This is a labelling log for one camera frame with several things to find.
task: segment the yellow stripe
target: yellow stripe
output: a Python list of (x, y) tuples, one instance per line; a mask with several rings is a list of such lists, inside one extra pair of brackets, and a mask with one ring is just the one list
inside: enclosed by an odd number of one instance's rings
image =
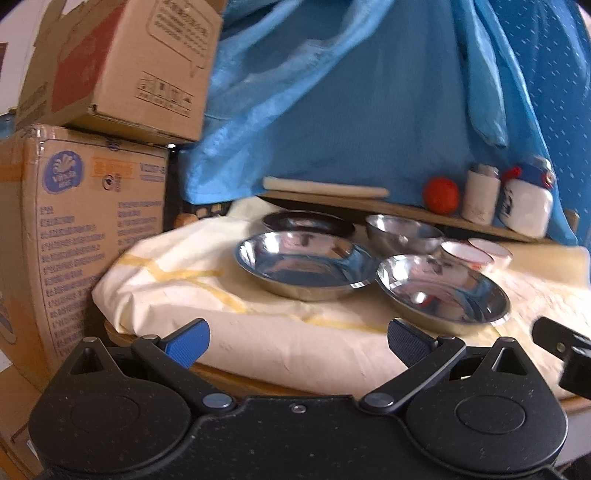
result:
[(123, 254), (117, 260), (119, 265), (128, 265), (130, 267), (142, 267), (148, 270), (154, 279), (158, 282), (170, 280), (188, 280), (195, 277), (221, 277), (223, 270), (175, 270), (166, 272), (151, 258), (136, 257), (131, 254)]
[(150, 275), (154, 277), (158, 283), (165, 283), (174, 280), (186, 280), (191, 282), (196, 287), (208, 291), (226, 307), (232, 309), (236, 313), (252, 313), (241, 301), (234, 298), (229, 293), (199, 281), (199, 277), (221, 277), (223, 270), (175, 270), (173, 272), (166, 272), (152, 259), (136, 257), (131, 254), (123, 254), (118, 262), (120, 265), (129, 265), (131, 267), (145, 268)]
[[(202, 277), (221, 277), (223, 270), (175, 270), (173, 272), (166, 272), (160, 268), (160, 266), (150, 258), (136, 257), (131, 254), (123, 254), (117, 260), (119, 265), (128, 265), (130, 267), (145, 268), (154, 277), (154, 280), (158, 283), (165, 283), (174, 280), (186, 280), (191, 282), (198, 288), (202, 288), (209, 292), (215, 297), (220, 303), (231, 309), (235, 313), (246, 313), (246, 314), (257, 314), (258, 312), (250, 309), (246, 304), (235, 296), (225, 292), (221, 288), (209, 285), (198, 278)], [(340, 330), (356, 330), (359, 332), (369, 333), (385, 333), (388, 330), (388, 326), (384, 328), (370, 327), (368, 325), (344, 322), (342, 320), (326, 319), (323, 317), (298, 317), (293, 314), (285, 314), (286, 316), (301, 320), (308, 325), (315, 325), (318, 327), (336, 328)]]

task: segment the blue cloth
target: blue cloth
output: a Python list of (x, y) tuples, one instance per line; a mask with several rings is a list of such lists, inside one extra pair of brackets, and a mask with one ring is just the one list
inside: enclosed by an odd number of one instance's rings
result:
[(573, 0), (491, 0), (521, 66), (560, 185), (591, 247), (591, 47)]
[[(226, 10), (203, 139), (179, 157), (188, 202), (259, 194), (270, 175), (422, 205), (430, 177), (548, 157), (489, 0), (271, 3)], [(575, 244), (555, 194), (549, 234)]]

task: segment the stainless steel bowl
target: stainless steel bowl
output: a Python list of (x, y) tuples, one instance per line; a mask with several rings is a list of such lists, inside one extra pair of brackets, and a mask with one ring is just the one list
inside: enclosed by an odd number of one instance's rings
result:
[(464, 335), (509, 319), (503, 289), (456, 262), (398, 255), (380, 263), (377, 279), (403, 318), (431, 332)]
[(269, 232), (236, 247), (238, 264), (277, 295), (334, 300), (370, 284), (378, 262), (344, 238), (312, 232)]
[(372, 245), (386, 257), (432, 254), (444, 238), (441, 230), (431, 225), (391, 215), (369, 215), (365, 229)]

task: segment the cardboard box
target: cardboard box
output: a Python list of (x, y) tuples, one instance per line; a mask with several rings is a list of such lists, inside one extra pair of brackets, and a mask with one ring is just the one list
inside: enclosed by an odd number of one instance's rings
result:
[(27, 424), (40, 393), (15, 367), (0, 372), (0, 454), (5, 453), (27, 478), (43, 470), (27, 445)]
[(46, 125), (0, 143), (0, 349), (40, 390), (83, 337), (98, 279), (162, 231), (167, 157)]
[(26, 480), (26, 478), (0, 446), (0, 480)]
[(62, 15), (66, 0), (53, 0), (16, 129), (42, 122), (161, 145), (199, 140), (225, 3), (209, 2), (87, 0)]

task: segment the wooden shelf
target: wooden shelf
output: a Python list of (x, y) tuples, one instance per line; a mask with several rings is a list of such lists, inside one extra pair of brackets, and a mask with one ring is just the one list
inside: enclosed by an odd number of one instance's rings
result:
[(347, 208), (353, 210), (362, 210), (370, 213), (381, 213), (383, 215), (395, 215), (398, 217), (418, 220), (419, 222), (434, 223), (436, 225), (446, 225), (455, 228), (462, 228), (472, 232), (495, 235), (507, 240), (513, 240), (524, 243), (552, 243), (552, 240), (544, 238), (536, 240), (520, 233), (509, 230), (508, 228), (478, 225), (456, 216), (443, 216), (429, 212), (418, 207), (408, 205), (399, 205), (397, 203), (388, 203), (382, 200), (373, 199), (355, 199), (344, 197), (331, 197), (328, 195), (316, 195), (311, 193), (278, 192), (270, 190), (262, 195), (263, 198), (276, 200), (289, 200), (292, 202), (311, 203), (315, 205), (325, 205), (330, 207)]

